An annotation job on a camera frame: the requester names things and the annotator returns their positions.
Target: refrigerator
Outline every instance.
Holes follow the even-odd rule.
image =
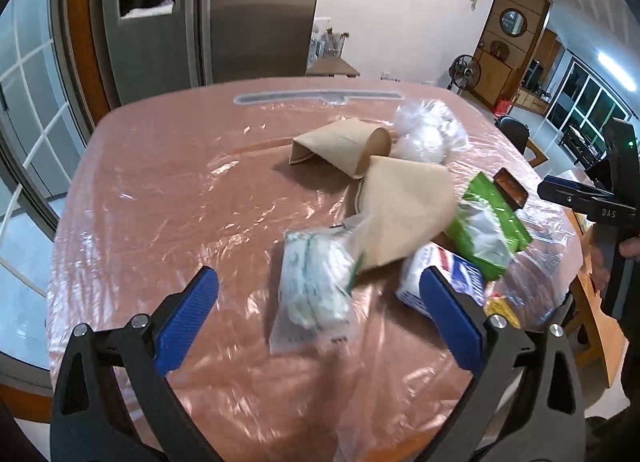
[[[123,104],[224,81],[304,76],[317,0],[102,0]]]

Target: fan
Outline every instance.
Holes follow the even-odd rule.
[[[449,67],[451,81],[447,89],[451,90],[454,85],[460,90],[472,89],[480,81],[481,74],[482,70],[478,61],[473,56],[461,54]]]

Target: sliding glass door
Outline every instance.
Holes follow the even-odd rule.
[[[0,382],[36,393],[50,392],[52,241],[84,152],[50,14],[50,0],[10,0],[0,14]]]
[[[571,127],[594,155],[604,157],[603,128],[612,117],[629,120],[630,114],[615,101],[605,84],[574,62],[549,110],[549,122],[558,134],[565,134]]]

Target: pink table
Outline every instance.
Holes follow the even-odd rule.
[[[143,100],[108,115],[92,137],[60,220],[49,285],[52,376],[72,328],[121,327],[180,291],[203,264],[220,276],[215,308],[168,381],[220,454],[237,461],[400,460],[425,445],[469,382],[433,325],[393,294],[399,264],[358,280],[358,340],[329,352],[274,357],[282,236],[344,216],[353,181],[320,159],[289,166],[295,135],[337,118],[391,122],[399,100],[307,99],[241,106],[241,94],[364,89],[444,100],[472,150],[450,166],[461,195],[479,171],[507,166],[530,193],[535,237],[497,289],[529,327],[564,298],[582,256],[540,178],[465,100],[429,86],[345,78],[223,84]],[[123,393],[153,443],[127,378]]]

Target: ceiling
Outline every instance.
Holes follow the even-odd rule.
[[[640,115],[640,24],[624,0],[552,0],[548,27]],[[600,65],[605,52],[634,78],[639,90],[630,93]]]

